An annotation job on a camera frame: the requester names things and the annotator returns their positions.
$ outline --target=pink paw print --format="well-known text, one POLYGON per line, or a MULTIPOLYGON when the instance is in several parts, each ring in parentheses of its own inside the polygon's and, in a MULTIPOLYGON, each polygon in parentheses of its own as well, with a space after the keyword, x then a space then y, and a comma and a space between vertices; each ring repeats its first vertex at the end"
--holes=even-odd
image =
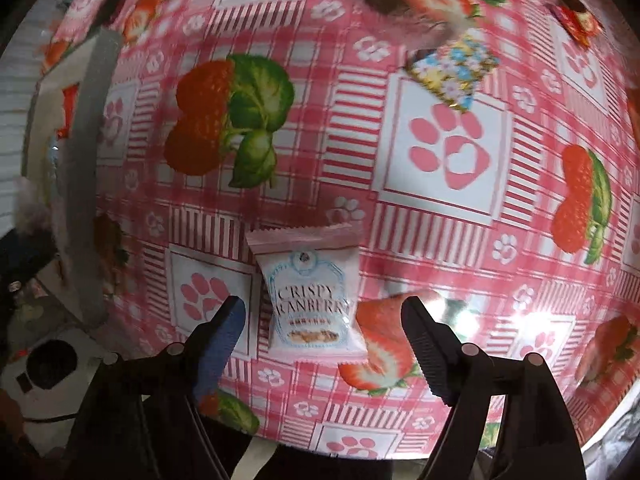
POLYGON ((412 146, 409 158, 425 173, 444 171, 444 180, 451 189, 464 189, 491 163, 487 150, 474 140, 484 135, 482 125, 472 112, 461 114, 443 103, 433 105, 431 115, 435 124, 425 118, 409 121, 409 130, 414 137, 433 147, 412 146), (448 135, 460 127, 464 135, 448 135), (444 142, 441 141, 443 134, 446 135, 444 142))
POLYGON ((634 241, 631 242, 633 254, 640 253, 640 224, 634 225, 634 241))
POLYGON ((98 132, 98 142, 104 142, 107 146, 113 146, 122 129, 122 99, 111 101, 104 109, 102 128, 98 132))
POLYGON ((340 442, 327 442, 326 446, 334 453, 343 453, 347 456, 361 456, 363 458, 376 458, 378 454, 373 451, 376 443, 372 438, 358 440, 353 436, 344 436, 340 442))
POLYGON ((229 296, 225 282, 217 278, 207 281, 199 272, 194 272, 191 275, 191 283, 183 283, 180 291, 185 299, 182 308, 187 316, 196 321, 203 318, 210 321, 229 296))
POLYGON ((581 52, 574 44, 572 43, 563 43, 562 47, 564 48, 564 53, 566 54, 566 62, 572 68, 572 70, 581 74, 584 78, 584 83, 588 86, 588 88, 593 88, 596 86, 598 82, 598 78, 596 77, 593 68, 591 68, 591 63, 589 58, 584 52, 581 52))
POLYGON ((520 357, 524 357, 530 352, 538 352, 543 358, 549 359, 554 351, 549 348, 556 341, 556 334, 554 332, 541 332, 536 336, 536 340, 533 342, 533 346, 524 345, 520 350, 520 357))

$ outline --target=white wall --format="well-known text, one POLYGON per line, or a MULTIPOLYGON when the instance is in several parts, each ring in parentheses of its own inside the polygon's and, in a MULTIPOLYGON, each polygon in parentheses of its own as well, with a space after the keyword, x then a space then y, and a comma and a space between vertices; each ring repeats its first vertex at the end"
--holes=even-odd
POLYGON ((20 175, 24 129, 43 48, 52 24, 64 13, 59 0, 37 0, 0 57, 0 237, 13 227, 14 179, 20 175))

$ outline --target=floral candy wrapper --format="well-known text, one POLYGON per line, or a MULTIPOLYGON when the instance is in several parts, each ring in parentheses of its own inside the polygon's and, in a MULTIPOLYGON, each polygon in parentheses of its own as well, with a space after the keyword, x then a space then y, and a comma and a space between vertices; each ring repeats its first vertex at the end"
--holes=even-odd
POLYGON ((407 66, 407 72, 444 103, 466 112, 486 74, 499 62, 491 51, 465 34, 459 41, 427 51, 407 66))

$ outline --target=white snack wrapper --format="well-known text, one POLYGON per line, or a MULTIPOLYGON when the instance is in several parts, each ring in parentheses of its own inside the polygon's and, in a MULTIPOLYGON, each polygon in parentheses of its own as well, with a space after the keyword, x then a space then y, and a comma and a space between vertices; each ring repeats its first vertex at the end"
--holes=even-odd
POLYGON ((367 359, 355 322, 359 240, 360 229, 350 224, 247 233, 273 305, 272 357, 327 364, 367 359))

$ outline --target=pink wrapper edge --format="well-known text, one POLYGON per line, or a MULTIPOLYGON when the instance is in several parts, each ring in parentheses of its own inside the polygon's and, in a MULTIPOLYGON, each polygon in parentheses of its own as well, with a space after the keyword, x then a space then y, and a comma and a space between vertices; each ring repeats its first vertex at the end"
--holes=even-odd
POLYGON ((254 254, 270 254, 304 249, 359 247, 362 229, 356 224, 323 227, 293 227, 249 231, 246 241, 254 254))

